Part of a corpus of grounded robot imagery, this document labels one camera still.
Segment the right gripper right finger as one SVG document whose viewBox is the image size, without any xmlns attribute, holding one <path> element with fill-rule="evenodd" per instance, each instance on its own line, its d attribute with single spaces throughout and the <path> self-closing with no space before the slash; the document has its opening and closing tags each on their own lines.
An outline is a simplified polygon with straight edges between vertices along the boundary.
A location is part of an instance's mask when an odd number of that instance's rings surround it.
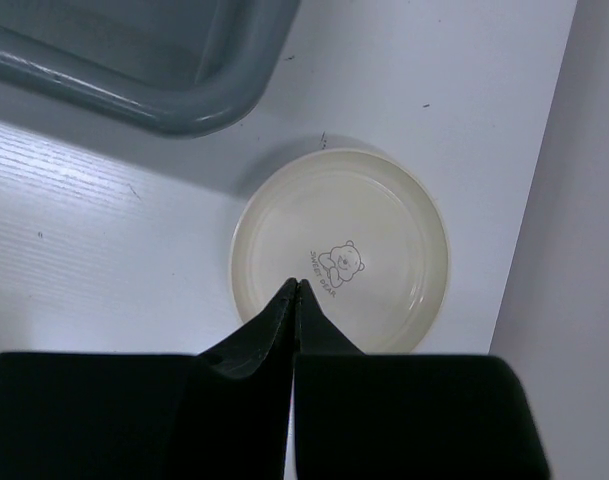
<svg viewBox="0 0 609 480">
<path fill-rule="evenodd" d="M 295 357 L 295 457 L 300 479 L 367 479 L 366 356 L 325 316 L 310 282 L 299 284 Z"/>
</svg>

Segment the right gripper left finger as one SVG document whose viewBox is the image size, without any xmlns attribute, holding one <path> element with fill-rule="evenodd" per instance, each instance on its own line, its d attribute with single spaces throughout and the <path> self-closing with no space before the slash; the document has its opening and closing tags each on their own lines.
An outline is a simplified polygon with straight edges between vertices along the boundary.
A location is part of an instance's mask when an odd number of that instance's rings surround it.
<svg viewBox="0 0 609 480">
<path fill-rule="evenodd" d="M 197 357 L 195 413 L 202 458 L 215 479 L 281 479 L 289 423 L 297 281 Z"/>
</svg>

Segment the cream bear plate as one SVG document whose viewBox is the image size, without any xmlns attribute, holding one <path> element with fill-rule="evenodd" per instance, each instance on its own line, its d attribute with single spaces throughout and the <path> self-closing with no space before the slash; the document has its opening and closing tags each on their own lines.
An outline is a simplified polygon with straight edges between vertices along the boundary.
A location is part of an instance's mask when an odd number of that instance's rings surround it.
<svg viewBox="0 0 609 480">
<path fill-rule="evenodd" d="M 331 149 L 288 163 L 258 188 L 229 265 L 242 321 L 295 278 L 358 348 L 407 353 L 439 315 L 450 251 L 437 207 L 406 169 L 368 151 Z"/>
</svg>

